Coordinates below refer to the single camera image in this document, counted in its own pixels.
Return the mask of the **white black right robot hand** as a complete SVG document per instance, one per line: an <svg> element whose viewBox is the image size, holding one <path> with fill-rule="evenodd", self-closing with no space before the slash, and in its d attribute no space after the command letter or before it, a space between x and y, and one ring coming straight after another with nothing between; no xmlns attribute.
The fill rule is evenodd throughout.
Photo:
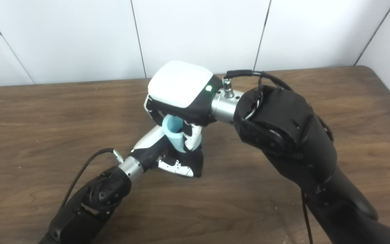
<svg viewBox="0 0 390 244"><path fill-rule="evenodd" d="M215 122L212 101L222 87L222 81L208 69L170 61L150 80L144 108L158 125L166 115L182 119L183 148L193 151L202 127Z"/></svg>

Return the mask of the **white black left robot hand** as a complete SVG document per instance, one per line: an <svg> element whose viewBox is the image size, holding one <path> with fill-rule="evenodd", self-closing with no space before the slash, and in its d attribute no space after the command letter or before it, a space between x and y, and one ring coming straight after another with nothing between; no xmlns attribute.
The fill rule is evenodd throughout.
<svg viewBox="0 0 390 244"><path fill-rule="evenodd" d="M131 179L155 168L185 178L199 178L203 164L201 147L186 152L180 143L175 142L172 136L157 125L134 145L119 168Z"/></svg>

